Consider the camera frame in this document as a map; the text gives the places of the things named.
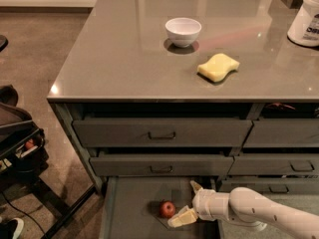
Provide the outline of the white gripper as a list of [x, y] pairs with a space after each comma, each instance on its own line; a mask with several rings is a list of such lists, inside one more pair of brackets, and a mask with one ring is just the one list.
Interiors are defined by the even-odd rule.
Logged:
[[176, 215], [167, 221], [169, 227], [177, 228], [194, 223], [198, 217], [201, 220], [213, 221], [216, 219], [227, 220], [229, 218], [229, 194], [216, 192], [212, 189], [202, 189], [202, 186], [191, 180], [195, 196], [192, 199], [192, 207], [183, 207]]

